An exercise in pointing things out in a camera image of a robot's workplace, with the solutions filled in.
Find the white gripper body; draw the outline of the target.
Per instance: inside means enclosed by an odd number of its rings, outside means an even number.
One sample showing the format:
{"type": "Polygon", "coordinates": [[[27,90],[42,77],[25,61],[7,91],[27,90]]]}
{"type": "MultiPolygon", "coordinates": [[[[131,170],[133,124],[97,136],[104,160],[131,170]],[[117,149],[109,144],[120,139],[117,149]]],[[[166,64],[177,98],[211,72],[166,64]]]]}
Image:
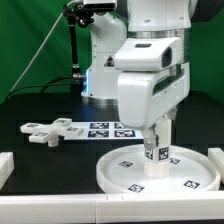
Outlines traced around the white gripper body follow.
{"type": "Polygon", "coordinates": [[[166,88],[153,93],[154,87],[169,75],[160,72],[122,72],[118,78],[120,122],[137,130],[147,130],[179,104],[189,93],[190,64],[180,65],[182,75],[166,88]]]}

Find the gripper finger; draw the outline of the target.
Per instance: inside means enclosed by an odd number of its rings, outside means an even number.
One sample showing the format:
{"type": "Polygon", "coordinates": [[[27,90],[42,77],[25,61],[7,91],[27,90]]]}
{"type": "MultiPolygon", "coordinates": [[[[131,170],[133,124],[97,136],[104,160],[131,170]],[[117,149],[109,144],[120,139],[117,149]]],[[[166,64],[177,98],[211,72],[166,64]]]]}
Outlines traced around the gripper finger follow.
{"type": "Polygon", "coordinates": [[[155,149],[158,146],[158,136],[156,134],[156,125],[143,132],[144,147],[146,150],[155,149]]]}

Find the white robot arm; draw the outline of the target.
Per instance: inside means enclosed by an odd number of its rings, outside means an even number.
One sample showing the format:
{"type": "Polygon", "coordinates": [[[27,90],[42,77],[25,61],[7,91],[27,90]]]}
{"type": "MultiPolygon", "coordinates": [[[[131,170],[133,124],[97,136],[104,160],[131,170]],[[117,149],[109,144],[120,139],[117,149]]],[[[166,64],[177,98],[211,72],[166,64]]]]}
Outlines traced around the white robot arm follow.
{"type": "Polygon", "coordinates": [[[117,120],[92,123],[91,140],[140,141],[159,135],[159,119],[175,117],[189,92],[187,37],[224,0],[83,0],[91,22],[92,62],[85,101],[118,108],[117,120]]]}

